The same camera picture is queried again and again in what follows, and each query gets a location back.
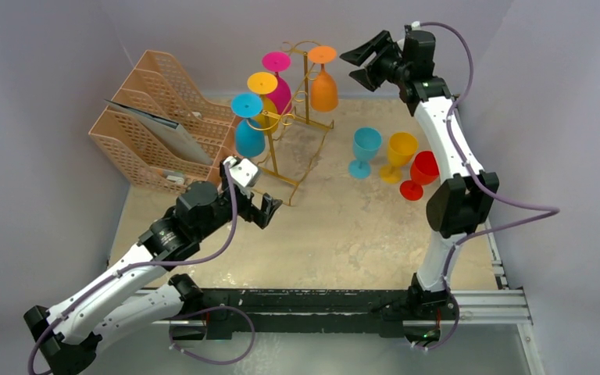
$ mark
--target gold rack post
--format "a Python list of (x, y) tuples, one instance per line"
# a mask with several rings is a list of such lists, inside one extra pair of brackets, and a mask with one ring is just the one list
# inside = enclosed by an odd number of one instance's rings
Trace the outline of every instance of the gold rack post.
[[(330, 130), (334, 129), (334, 120), (331, 120), (330, 124), (326, 125), (324, 123), (320, 123), (318, 121), (311, 120), (309, 118), (309, 82), (311, 80), (314, 80), (314, 78), (309, 77), (309, 75), (311, 73), (318, 73), (318, 71), (314, 70), (314, 66), (316, 65), (315, 63), (312, 63), (311, 66), (309, 65), (308, 52), (298, 48), (299, 45), (303, 45), (303, 44), (307, 44), (307, 43), (314, 44), (316, 46), (321, 45), (320, 43), (318, 43), (316, 41), (300, 41), (299, 43), (296, 43), (294, 45), (292, 43), (285, 41), (282, 44), (283, 46), (284, 45), (290, 46), (289, 48), (282, 47), (282, 49), (281, 49), (282, 52), (287, 53), (289, 56), (291, 56), (293, 54), (302, 55), (303, 67), (305, 70), (305, 76), (302, 79), (302, 82), (300, 83), (300, 85), (298, 85), (298, 89), (295, 90), (294, 94), (291, 96), (291, 100), (287, 104), (287, 107), (284, 109), (284, 111), (282, 111), (282, 113), (285, 113), (287, 111), (288, 111), (288, 113), (286, 113), (285, 115), (277, 115), (276, 113), (270, 113), (270, 112), (267, 112), (264, 110), (262, 112), (262, 114), (266, 118), (266, 125), (264, 128), (254, 127), (250, 123), (248, 123), (252, 129), (265, 132), (265, 134), (268, 138), (268, 153), (263, 160), (261, 160), (260, 162), (258, 162), (256, 164), (259, 166), (259, 168), (265, 174), (275, 177), (278, 180), (281, 180), (281, 181), (293, 186), (293, 191), (291, 192), (291, 195), (288, 197), (287, 201), (284, 201), (284, 204), (289, 205), (289, 206), (293, 206), (291, 204), (293, 195), (295, 195), (295, 192), (298, 190), (300, 184), (305, 180), (305, 178), (307, 178), (309, 171), (312, 170), (312, 164), (314, 163), (314, 160), (316, 159), (316, 157), (318, 157), (318, 155), (321, 152), (321, 149), (323, 148), (323, 144), (325, 143), (325, 137), (327, 136), (327, 133)], [(298, 98), (299, 94), (303, 94), (304, 98)], [(297, 103), (304, 102), (305, 103), (304, 116), (301, 116), (298, 114), (297, 107), (295, 107), (293, 105), (294, 102), (297, 102)], [(309, 163), (307, 164), (307, 169), (305, 170), (305, 173), (302, 175), (302, 177), (299, 180), (294, 180), (290, 177), (286, 177), (279, 172), (279, 170), (277, 168), (277, 156), (275, 154), (275, 142), (280, 141), (284, 137), (284, 135), (286, 134), (287, 127), (289, 125), (291, 125), (294, 122), (294, 120), (300, 120), (303, 123), (310, 125), (311, 127), (315, 127), (317, 129), (323, 131), (323, 137), (321, 138), (320, 145), (319, 145), (318, 149), (316, 150), (316, 153), (314, 153), (312, 158), (309, 160)], [(273, 138), (272, 132), (270, 130), (275, 128), (279, 123), (281, 123), (283, 125), (281, 134), (279, 135), (279, 137)], [(272, 159), (273, 170), (269, 170), (269, 169), (261, 166), (263, 163), (266, 163), (269, 159)]]

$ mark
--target book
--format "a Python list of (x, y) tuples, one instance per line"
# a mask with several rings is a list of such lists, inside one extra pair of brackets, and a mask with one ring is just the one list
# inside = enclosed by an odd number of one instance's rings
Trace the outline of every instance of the book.
[(175, 156), (199, 164), (211, 166), (213, 159), (203, 151), (201, 145), (183, 125), (176, 121), (105, 99), (109, 107), (134, 117), (146, 127)]

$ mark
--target beige table surface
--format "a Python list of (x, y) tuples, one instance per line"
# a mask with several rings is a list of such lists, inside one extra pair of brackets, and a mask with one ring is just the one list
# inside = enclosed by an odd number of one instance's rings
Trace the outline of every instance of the beige table surface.
[[(197, 266), (177, 267), (173, 273), (188, 273), (204, 288), (407, 288), (413, 272), (423, 261), (430, 228), (425, 206), (438, 187), (425, 188), (418, 202), (406, 201), (398, 184), (385, 184), (377, 175), (386, 162), (388, 138), (407, 131), (429, 149), (420, 125), (398, 99), (341, 100), (331, 113), (316, 115), (334, 119), (323, 151), (313, 170), (294, 197), (294, 207), (282, 206), (272, 223), (260, 230), (239, 219), (232, 245), (220, 257)], [(372, 175), (356, 180), (348, 175), (354, 159), (352, 138), (360, 127), (375, 127), (384, 143), (371, 162)], [(289, 127), (277, 144), (282, 173), (302, 175), (320, 142), (319, 130), (297, 123)], [(409, 166), (404, 168), (409, 178)], [(258, 188), (286, 199), (291, 187), (264, 176)], [(174, 204), (175, 196), (131, 187), (112, 248), (117, 261), (150, 224)], [(255, 198), (256, 205), (260, 197)], [(230, 226), (222, 227), (202, 242), (195, 257), (216, 251)], [(167, 274), (149, 287), (165, 283)], [(496, 283), (486, 237), (464, 245), (452, 275), (456, 290), (491, 290)]]

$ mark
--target gray wall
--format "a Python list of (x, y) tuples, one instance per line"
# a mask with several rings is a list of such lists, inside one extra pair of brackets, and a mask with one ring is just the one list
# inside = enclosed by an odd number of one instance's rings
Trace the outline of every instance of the gray wall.
[(0, 1), (0, 373), (25, 373), (22, 314), (105, 267), (127, 181), (87, 132), (129, 69), (97, 0)]
[[(515, 0), (461, 113), (503, 194), (562, 207), (497, 236), (548, 373), (600, 373), (600, 1)], [(525, 215), (495, 204), (491, 218)]]
[[(247, 90), (250, 74), (263, 70), (261, 58), (283, 41), (314, 39), (339, 52), (359, 47), (381, 30), (396, 38), (414, 20), (440, 20), (469, 36), (478, 60), (500, 26), (512, 0), (103, 0), (123, 45), (134, 62), (146, 49), (173, 53), (197, 85), (211, 95)], [(466, 70), (459, 44), (442, 30), (436, 56), (437, 72), (455, 88), (463, 86)], [(302, 59), (282, 77), (296, 88)], [(327, 71), (342, 96), (369, 92), (348, 77), (355, 67), (336, 60)], [(397, 94), (391, 85), (379, 91)]]

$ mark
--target beige basket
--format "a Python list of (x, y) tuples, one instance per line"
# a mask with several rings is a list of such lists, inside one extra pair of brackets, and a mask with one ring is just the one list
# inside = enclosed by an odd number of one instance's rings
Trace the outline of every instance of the beige basket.
[[(89, 135), (134, 186), (180, 194), (195, 180), (220, 183), (221, 160), (235, 155), (239, 119), (228, 106), (205, 100), (172, 55), (147, 51), (113, 100), (181, 123), (213, 158), (211, 166), (180, 159), (135, 118), (107, 108)], [(164, 178), (164, 170), (184, 174), (184, 184)]]

